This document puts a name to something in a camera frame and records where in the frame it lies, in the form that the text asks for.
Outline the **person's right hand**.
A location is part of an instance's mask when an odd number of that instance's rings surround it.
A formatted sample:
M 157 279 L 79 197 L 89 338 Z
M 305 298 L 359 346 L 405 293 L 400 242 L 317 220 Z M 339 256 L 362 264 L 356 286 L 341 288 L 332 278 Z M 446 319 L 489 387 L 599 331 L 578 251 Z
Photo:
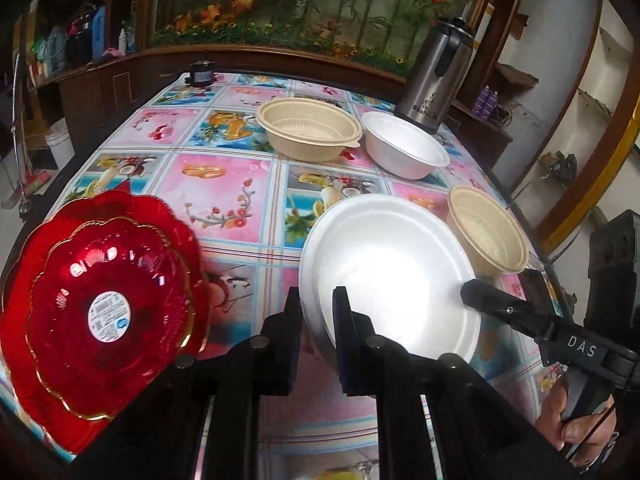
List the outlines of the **person's right hand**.
M 561 451 L 565 445 L 582 443 L 572 459 L 576 468 L 591 466 L 610 444 L 616 427 L 614 398 L 610 396 L 596 414 L 562 421 L 568 399 L 565 380 L 560 378 L 550 389 L 541 404 L 541 412 L 535 422 L 536 429 Z

